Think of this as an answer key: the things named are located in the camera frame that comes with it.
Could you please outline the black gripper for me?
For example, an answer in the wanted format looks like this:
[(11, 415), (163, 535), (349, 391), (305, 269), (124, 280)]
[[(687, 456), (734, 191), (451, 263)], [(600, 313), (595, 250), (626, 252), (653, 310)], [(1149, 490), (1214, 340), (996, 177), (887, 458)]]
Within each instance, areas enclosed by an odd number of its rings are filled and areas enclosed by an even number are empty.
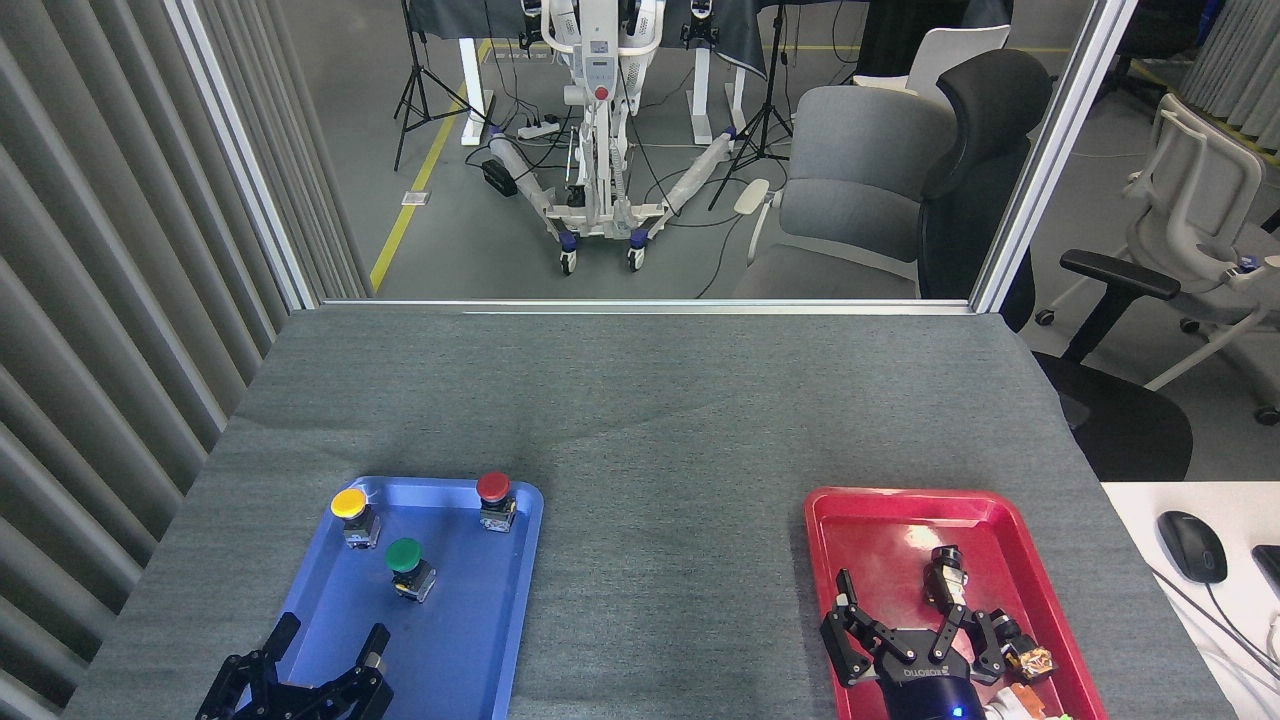
[[(835, 584), (837, 596), (822, 620), (822, 639), (841, 687), (861, 680), (876, 660), (876, 683), (890, 719), (986, 716), (973, 682), (995, 684), (1015, 669), (1012, 639), (1021, 633), (1004, 609), (988, 612), (942, 602), (943, 621), (928, 661), (860, 609), (849, 570), (838, 570)], [(969, 639), (972, 661), (952, 652), (959, 632)]]
[(284, 685), (276, 665), (284, 659), (300, 619), (280, 615), (261, 648), (227, 656), (197, 719), (383, 719), (393, 689), (384, 678), (381, 656), (390, 632), (375, 623), (351, 669), (324, 687)]

